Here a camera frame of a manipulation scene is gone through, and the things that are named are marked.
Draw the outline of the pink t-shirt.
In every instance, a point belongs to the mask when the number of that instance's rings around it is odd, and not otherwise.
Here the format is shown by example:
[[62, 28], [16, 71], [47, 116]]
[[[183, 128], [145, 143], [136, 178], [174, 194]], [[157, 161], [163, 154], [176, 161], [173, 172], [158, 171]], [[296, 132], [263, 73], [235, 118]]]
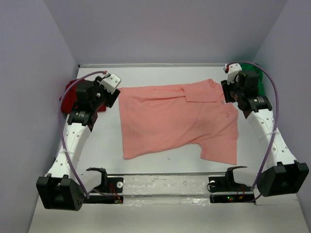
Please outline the pink t-shirt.
[[212, 79], [124, 87], [119, 111], [124, 159], [197, 144], [202, 159], [237, 164], [238, 111]]

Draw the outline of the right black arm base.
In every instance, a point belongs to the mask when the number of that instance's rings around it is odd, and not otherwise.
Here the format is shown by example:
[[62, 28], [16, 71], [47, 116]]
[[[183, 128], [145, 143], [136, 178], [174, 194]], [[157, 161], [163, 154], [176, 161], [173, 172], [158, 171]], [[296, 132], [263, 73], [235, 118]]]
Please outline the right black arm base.
[[208, 178], [207, 191], [210, 193], [210, 203], [256, 203], [251, 185], [236, 183], [235, 170], [241, 171], [246, 166], [229, 167], [223, 176]]

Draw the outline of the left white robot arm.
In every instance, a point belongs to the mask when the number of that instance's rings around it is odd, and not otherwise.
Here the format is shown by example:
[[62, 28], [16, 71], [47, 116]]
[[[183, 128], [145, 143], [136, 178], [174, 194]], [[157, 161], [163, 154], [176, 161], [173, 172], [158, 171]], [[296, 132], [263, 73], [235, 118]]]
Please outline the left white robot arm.
[[95, 80], [87, 75], [73, 81], [65, 90], [60, 102], [69, 92], [76, 100], [65, 125], [60, 124], [61, 145], [52, 167], [37, 179], [36, 187], [45, 209], [78, 211], [84, 203], [119, 204], [123, 198], [118, 182], [108, 177], [104, 168], [89, 167], [78, 174], [77, 166], [83, 147], [98, 118], [98, 110], [111, 108], [120, 91], [121, 79], [106, 71], [93, 72]]

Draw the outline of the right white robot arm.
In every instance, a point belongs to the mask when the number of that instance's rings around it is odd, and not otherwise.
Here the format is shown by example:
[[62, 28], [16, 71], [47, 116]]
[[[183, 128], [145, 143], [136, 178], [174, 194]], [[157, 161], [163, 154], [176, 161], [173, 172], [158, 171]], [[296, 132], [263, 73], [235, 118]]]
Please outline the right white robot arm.
[[238, 104], [266, 152], [258, 172], [248, 168], [231, 167], [227, 172], [236, 184], [257, 188], [264, 197], [297, 193], [309, 168], [290, 152], [276, 125], [276, 112], [266, 96], [259, 95], [259, 75], [240, 67], [225, 69], [227, 79], [221, 81], [225, 101]]

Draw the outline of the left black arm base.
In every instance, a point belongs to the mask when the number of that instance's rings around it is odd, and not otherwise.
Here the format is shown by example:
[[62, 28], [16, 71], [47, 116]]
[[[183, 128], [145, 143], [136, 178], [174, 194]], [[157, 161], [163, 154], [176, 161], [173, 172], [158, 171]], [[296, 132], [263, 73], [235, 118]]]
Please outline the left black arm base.
[[123, 177], [108, 176], [104, 168], [89, 167], [86, 171], [100, 174], [101, 182], [84, 199], [85, 204], [123, 204]]

